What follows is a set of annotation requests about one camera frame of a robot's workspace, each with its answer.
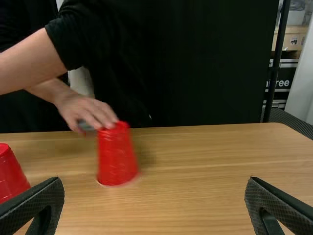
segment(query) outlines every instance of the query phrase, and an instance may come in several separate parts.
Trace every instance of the black shirt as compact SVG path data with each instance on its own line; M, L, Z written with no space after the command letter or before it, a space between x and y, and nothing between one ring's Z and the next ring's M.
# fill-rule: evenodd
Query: black shirt
M66 0L45 26L68 70L89 69L95 97L132 127L150 125L135 25L106 0Z

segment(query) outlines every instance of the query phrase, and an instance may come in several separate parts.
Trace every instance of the wood grain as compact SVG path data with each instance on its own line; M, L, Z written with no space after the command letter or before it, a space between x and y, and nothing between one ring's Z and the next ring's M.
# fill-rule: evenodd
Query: wood grain
M313 205L313 142L282 124L132 132L142 174L125 188L96 183L94 138L31 133L0 135L0 142L32 185L62 179L56 235L252 235L244 203L250 176Z

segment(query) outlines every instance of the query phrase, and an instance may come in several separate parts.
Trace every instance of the red plastic cup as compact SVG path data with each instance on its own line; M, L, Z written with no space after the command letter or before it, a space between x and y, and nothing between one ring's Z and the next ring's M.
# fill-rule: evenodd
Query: red plastic cup
M120 186L138 175L138 164L126 122L114 129L98 131L99 169L97 180L104 186Z
M0 143L0 203L28 190L27 181L11 148Z

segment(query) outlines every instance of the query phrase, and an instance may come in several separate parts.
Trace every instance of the person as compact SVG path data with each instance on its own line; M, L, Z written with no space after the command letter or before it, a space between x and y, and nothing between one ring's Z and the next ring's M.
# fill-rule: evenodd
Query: person
M77 132L81 119L95 129L113 128L118 118L132 127L149 126L147 92L130 31L109 0L67 0L58 18L0 54L0 94L25 89L55 104ZM96 99L56 78L81 66L90 71Z

